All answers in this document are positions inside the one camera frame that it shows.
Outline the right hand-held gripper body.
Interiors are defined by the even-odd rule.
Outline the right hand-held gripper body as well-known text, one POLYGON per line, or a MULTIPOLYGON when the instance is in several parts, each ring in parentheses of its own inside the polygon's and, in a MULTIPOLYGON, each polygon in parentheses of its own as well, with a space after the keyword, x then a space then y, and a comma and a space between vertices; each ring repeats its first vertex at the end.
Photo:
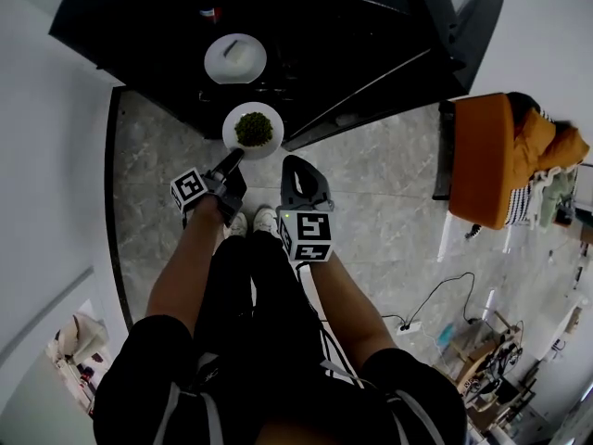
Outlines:
POLYGON ((334 202, 282 200, 277 209, 278 233, 290 261, 325 262, 334 250, 334 202))

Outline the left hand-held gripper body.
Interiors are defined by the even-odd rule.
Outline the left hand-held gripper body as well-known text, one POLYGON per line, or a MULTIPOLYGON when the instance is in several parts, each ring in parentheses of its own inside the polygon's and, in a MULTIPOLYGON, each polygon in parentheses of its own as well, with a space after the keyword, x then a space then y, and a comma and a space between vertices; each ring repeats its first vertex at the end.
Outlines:
POLYGON ((187 224, 187 214, 203 196, 217 199, 224 225, 230 227, 243 206, 246 190, 245 180, 238 168, 229 173, 211 170, 203 175, 192 168, 170 182, 170 194, 182 215, 183 227, 187 224))

